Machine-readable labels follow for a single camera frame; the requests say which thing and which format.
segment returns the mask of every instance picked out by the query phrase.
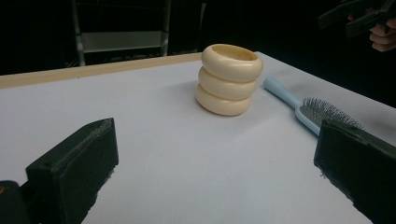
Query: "black object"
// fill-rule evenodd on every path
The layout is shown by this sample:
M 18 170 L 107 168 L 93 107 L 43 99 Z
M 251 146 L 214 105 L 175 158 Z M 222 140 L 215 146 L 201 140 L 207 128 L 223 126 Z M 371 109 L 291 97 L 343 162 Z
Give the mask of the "black object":
M 20 188 L 0 181 L 0 223 L 81 223 L 118 163 L 114 119 L 83 126 L 30 164 Z
M 346 36 L 355 37 L 367 32 L 377 24 L 386 25 L 387 20 L 396 17 L 394 0 L 344 0 L 340 5 L 318 17 L 320 29 L 354 15 L 355 20 L 346 25 Z
M 396 147 L 323 120 L 314 164 L 374 224 L 396 223 Z

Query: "brush handle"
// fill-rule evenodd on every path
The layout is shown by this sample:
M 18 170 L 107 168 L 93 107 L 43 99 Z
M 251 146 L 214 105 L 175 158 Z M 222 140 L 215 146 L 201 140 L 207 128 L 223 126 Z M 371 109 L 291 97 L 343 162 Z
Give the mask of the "brush handle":
M 264 80 L 263 86 L 265 89 L 286 101 L 294 109 L 300 108 L 303 102 L 293 95 L 282 83 L 274 77 L 268 77 Z

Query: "cream ring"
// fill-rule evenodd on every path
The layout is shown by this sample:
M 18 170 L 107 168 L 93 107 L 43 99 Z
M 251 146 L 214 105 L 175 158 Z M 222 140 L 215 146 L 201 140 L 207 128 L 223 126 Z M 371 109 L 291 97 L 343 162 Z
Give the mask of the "cream ring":
M 225 116 L 236 116 L 244 113 L 251 102 L 250 97 L 241 101 L 231 101 L 216 97 L 205 91 L 200 84 L 198 84 L 195 98 L 205 109 Z
M 201 61 L 211 75 L 234 82 L 251 82 L 263 69 L 257 54 L 233 45 L 211 45 L 204 49 Z
M 212 95 L 227 100 L 243 100 L 256 90 L 257 81 L 252 82 L 230 82 L 207 73 L 202 66 L 199 70 L 198 80 L 201 86 Z

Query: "brush bristles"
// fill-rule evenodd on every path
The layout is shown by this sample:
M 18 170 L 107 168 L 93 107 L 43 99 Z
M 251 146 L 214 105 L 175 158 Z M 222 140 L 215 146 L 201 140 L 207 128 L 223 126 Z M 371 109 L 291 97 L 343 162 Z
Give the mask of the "brush bristles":
M 345 124 L 349 124 L 356 128 L 362 129 L 363 127 L 356 120 L 344 113 L 334 105 L 331 105 L 323 100 L 314 98 L 304 98 L 303 105 L 300 108 L 301 112 L 320 127 L 324 119 L 331 119 Z

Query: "dark background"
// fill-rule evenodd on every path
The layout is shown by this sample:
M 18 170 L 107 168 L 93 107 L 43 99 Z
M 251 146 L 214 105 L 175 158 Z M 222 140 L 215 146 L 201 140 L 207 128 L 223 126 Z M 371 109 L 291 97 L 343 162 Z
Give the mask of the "dark background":
M 205 14 L 201 23 L 202 3 Z M 346 38 L 347 18 L 319 30 L 317 18 L 339 1 L 173 0 L 168 55 L 233 44 L 260 51 L 316 77 L 396 107 L 396 50 L 371 47 L 369 33 Z M 163 26 L 162 0 L 78 0 L 85 32 L 149 31 Z M 69 0 L 14 0 L 2 4 L 0 75 L 74 66 L 77 59 Z M 147 54 L 160 56 L 158 49 Z M 92 64 L 114 55 L 91 55 Z

